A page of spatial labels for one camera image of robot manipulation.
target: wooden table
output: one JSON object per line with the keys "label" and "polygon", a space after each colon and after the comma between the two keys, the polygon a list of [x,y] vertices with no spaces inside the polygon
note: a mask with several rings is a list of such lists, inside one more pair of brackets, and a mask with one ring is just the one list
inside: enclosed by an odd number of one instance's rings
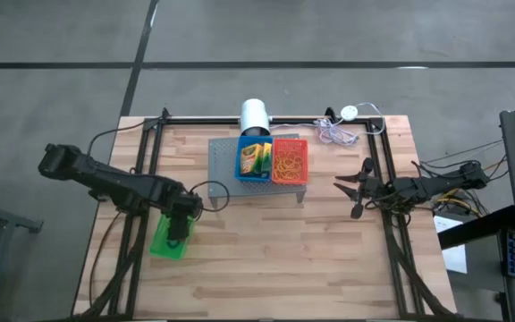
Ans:
{"label": "wooden table", "polygon": [[[143,119],[123,117],[119,126]],[[418,157],[408,117],[387,116],[386,121],[397,175],[417,175],[410,164]],[[343,128],[364,130],[360,125]],[[232,199],[225,210],[202,215],[188,253],[179,261],[150,256],[160,217],[159,211],[151,210],[135,318],[398,317],[381,215],[365,210],[360,220],[351,220],[351,202],[333,186],[336,175],[355,174],[370,156],[367,137],[362,136],[358,146],[345,148],[321,143],[310,128],[273,130],[273,134],[296,132],[309,144],[309,184],[303,204],[297,204],[294,195]],[[208,139],[239,134],[233,125],[165,126],[158,174],[187,188],[205,181]],[[139,139],[140,127],[119,132],[111,165],[124,170],[134,166]],[[198,193],[209,205],[207,189]],[[89,307],[90,267],[115,214],[112,204],[98,209],[74,313]],[[114,273],[122,221],[120,216],[97,263],[94,297]],[[430,212],[412,213],[409,234],[418,272],[443,305],[455,311]],[[409,299],[409,284],[403,279]],[[121,311],[126,288],[128,284],[122,287]]]}

